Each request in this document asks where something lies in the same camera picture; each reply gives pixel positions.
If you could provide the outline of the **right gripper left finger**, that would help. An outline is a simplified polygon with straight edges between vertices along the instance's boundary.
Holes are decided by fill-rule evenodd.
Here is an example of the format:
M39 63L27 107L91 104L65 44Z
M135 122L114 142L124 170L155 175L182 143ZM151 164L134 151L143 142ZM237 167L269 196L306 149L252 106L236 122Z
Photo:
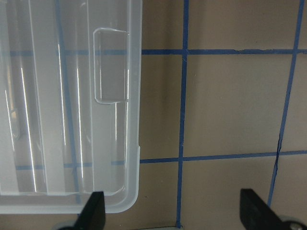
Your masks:
M78 218L72 225L54 226L55 230L103 230L106 224L105 197L103 191L92 192Z

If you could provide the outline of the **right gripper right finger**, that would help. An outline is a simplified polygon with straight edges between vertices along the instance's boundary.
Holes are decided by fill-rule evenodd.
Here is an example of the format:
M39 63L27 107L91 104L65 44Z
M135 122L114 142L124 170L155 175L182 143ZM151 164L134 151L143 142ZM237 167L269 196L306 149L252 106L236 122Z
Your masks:
M305 230L296 220L282 220L252 189L240 190L240 221L246 230Z

